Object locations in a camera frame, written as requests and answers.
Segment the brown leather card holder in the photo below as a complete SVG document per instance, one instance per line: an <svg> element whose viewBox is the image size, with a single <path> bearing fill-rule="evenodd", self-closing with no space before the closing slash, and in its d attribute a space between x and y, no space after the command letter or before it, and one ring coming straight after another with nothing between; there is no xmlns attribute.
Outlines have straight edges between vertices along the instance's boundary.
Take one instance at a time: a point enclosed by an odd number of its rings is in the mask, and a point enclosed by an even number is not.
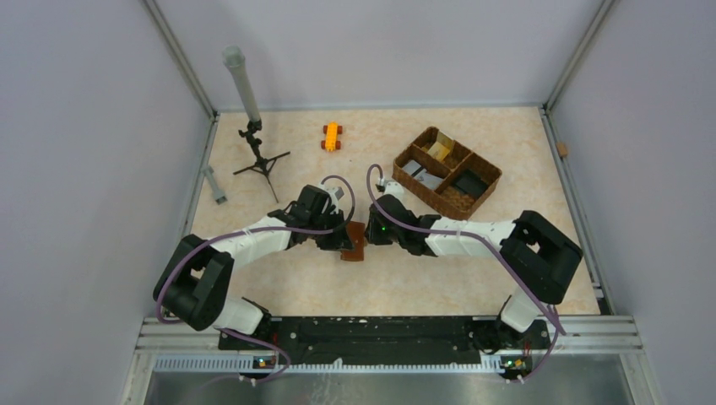
<svg viewBox="0 0 716 405"><path fill-rule="evenodd" d="M362 222L351 221L346 226L347 235L350 237L352 249L341 251L340 259L344 262L363 262L365 260L365 230L366 225Z"/></svg>

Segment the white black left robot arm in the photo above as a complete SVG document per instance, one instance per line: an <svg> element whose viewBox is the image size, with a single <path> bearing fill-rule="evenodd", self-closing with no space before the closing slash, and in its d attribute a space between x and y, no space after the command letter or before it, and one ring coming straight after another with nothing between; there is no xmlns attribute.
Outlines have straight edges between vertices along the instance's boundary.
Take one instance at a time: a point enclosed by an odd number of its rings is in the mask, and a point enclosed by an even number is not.
<svg viewBox="0 0 716 405"><path fill-rule="evenodd" d="M246 298L232 298L229 287L240 269L269 254L314 240L323 251L350 251L350 216L338 207L349 187L307 185L284 209L257 223L205 240L190 234L178 243L161 274L153 298L158 312L169 311L196 331L231 329L249 348L267 344L269 312Z"/></svg>

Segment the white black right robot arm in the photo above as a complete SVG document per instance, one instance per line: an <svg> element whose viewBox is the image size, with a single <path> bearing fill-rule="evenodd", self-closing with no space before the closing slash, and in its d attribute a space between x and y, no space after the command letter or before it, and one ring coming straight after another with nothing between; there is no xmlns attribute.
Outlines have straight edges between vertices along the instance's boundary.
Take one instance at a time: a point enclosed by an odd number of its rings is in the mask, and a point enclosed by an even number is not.
<svg viewBox="0 0 716 405"><path fill-rule="evenodd" d="M525 210L502 222L417 216L392 194L374 200L369 212L371 245L396 243L418 257L491 257L502 265L518 287L495 325L501 345L518 347L539 315L564 331L555 307L564 300L583 251L540 213Z"/></svg>

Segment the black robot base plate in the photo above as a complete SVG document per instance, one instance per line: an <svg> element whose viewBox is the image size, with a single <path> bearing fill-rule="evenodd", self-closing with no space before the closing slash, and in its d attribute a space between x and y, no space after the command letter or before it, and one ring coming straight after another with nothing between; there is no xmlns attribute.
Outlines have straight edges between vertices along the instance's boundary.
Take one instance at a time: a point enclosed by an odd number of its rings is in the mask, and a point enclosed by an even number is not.
<svg viewBox="0 0 716 405"><path fill-rule="evenodd" d="M471 365L489 354L550 346L543 320L515 332L494 316L284 316L254 337L283 349L294 365Z"/></svg>

